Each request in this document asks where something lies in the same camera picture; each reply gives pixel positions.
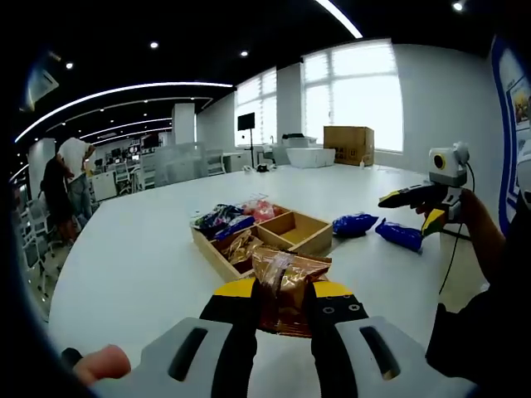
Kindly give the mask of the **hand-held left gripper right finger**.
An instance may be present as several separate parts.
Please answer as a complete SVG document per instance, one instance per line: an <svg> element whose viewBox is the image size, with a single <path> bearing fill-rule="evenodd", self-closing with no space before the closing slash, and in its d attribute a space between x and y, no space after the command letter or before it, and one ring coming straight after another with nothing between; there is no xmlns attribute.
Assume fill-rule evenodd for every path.
<svg viewBox="0 0 531 398"><path fill-rule="evenodd" d="M343 285L313 282L304 309L322 397L436 397L439 376L423 347L382 317L369 317Z"/></svg>

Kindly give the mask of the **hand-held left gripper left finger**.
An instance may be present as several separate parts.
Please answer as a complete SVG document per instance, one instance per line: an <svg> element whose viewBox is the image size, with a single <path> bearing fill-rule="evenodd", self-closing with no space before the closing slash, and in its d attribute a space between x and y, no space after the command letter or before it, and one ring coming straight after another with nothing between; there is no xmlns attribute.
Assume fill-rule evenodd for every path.
<svg viewBox="0 0 531 398"><path fill-rule="evenodd" d="M218 288L197 318L185 318L141 352L140 363L119 379L96 382L98 397L245 397L260 300L253 278Z"/></svg>

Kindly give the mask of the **person's right hand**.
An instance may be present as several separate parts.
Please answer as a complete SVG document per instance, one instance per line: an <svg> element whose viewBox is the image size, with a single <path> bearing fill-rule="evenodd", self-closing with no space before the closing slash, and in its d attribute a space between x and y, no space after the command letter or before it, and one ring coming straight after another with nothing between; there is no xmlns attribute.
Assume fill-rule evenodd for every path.
<svg viewBox="0 0 531 398"><path fill-rule="evenodd" d="M469 231L473 245L479 247L503 248L505 238L493 222L483 202L469 189L460 194L460 210L449 223L464 224Z"/></svg>

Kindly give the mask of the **person's left hand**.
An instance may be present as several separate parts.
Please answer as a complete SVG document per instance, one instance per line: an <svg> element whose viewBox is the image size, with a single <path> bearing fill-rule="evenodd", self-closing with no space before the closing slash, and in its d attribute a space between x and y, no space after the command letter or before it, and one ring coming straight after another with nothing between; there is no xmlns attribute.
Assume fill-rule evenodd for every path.
<svg viewBox="0 0 531 398"><path fill-rule="evenodd" d="M108 345L82 357L73 371L85 385L90 385L105 378L123 377L131 372L131 365L120 347Z"/></svg>

